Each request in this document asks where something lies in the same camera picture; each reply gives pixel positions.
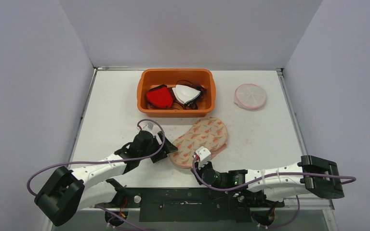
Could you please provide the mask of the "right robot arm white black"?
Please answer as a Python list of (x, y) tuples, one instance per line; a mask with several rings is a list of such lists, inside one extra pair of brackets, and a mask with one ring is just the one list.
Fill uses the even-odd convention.
[(194, 155), (192, 173), (198, 183), (222, 193), (252, 193), (258, 206), (282, 201), (301, 194), (322, 199), (344, 197), (343, 177), (335, 162), (311, 155), (301, 156), (298, 163), (271, 169), (240, 169), (219, 172), (208, 157)]

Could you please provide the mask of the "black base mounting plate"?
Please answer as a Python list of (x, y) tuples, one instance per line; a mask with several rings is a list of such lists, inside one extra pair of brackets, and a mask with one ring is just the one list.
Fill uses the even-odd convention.
[(257, 210), (263, 217), (284, 202), (272, 202), (261, 192), (226, 194), (208, 188), (126, 188), (105, 208), (124, 214), (139, 210), (140, 222), (210, 222), (232, 220), (250, 222)]

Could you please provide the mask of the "white bra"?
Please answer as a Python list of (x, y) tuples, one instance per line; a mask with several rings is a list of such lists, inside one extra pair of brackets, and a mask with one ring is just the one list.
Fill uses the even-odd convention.
[(186, 85), (176, 85), (172, 88), (172, 91), (176, 100), (183, 105), (187, 105), (194, 100), (197, 100), (202, 94), (200, 90)]

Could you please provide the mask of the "white mesh laundry bag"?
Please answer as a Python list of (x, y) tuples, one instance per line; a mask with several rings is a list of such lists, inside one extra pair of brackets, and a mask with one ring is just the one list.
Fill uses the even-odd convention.
[(265, 90), (256, 84), (241, 84), (234, 93), (234, 104), (249, 111), (260, 109), (265, 105), (266, 100)]

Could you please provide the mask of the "orange plastic tub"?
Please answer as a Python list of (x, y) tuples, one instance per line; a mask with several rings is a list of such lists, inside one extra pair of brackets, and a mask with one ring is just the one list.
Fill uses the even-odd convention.
[[(200, 84), (206, 91), (203, 98), (197, 101), (197, 110), (182, 109), (152, 109), (148, 106), (146, 93), (160, 85), (174, 87), (177, 83), (188, 80)], [(148, 117), (204, 117), (215, 108), (216, 85), (212, 73), (200, 68), (156, 68), (145, 70), (137, 87), (137, 108)]]

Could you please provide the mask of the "aluminium front rail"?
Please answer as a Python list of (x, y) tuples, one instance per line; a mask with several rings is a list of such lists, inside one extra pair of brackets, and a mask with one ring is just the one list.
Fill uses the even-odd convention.
[[(179, 202), (186, 204), (186, 202), (194, 203), (196, 205), (207, 205), (208, 202), (214, 202), (213, 191), (211, 192), (207, 188), (196, 188), (197, 192), (201, 192), (202, 195), (197, 195), (192, 193), (191, 196), (169, 196), (168, 189), (156, 188), (156, 190), (162, 191), (161, 201), (166, 203), (169, 201)], [(93, 208), (95, 205), (105, 205), (110, 208), (120, 208), (122, 207), (122, 200), (118, 199), (117, 196), (129, 198), (129, 207), (130, 208), (139, 208), (140, 204), (145, 203), (145, 195), (142, 195), (142, 199), (139, 203), (134, 202), (133, 193), (128, 192), (117, 192), (113, 187), (97, 189), (95, 187), (85, 190), (81, 195), (71, 198), (70, 201), (61, 202), (60, 207), (64, 208), (67, 211), (80, 211), (86, 208)], [(298, 198), (291, 196), (277, 201), (277, 208), (300, 208), (304, 210), (317, 210), (317, 209), (326, 209), (333, 210), (334, 206), (332, 200), (321, 199), (316, 197), (303, 197), (299, 196)]]

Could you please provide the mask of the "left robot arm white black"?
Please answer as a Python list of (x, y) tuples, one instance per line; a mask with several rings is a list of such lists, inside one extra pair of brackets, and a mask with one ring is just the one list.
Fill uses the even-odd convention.
[(35, 195), (34, 203), (55, 226), (68, 222), (77, 211), (97, 204), (119, 207), (131, 198), (115, 180), (116, 176), (135, 169), (143, 159), (156, 163), (177, 150), (163, 132), (141, 130), (132, 142), (101, 161), (75, 169), (58, 167)]

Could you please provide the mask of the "floral padded bra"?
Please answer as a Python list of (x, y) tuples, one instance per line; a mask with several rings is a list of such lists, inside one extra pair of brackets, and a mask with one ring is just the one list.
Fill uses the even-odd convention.
[(198, 148), (207, 148), (211, 158), (215, 158), (226, 148), (227, 140), (228, 130), (224, 122), (216, 117), (204, 117), (172, 142), (178, 151), (170, 154), (169, 159), (175, 166), (189, 169)]

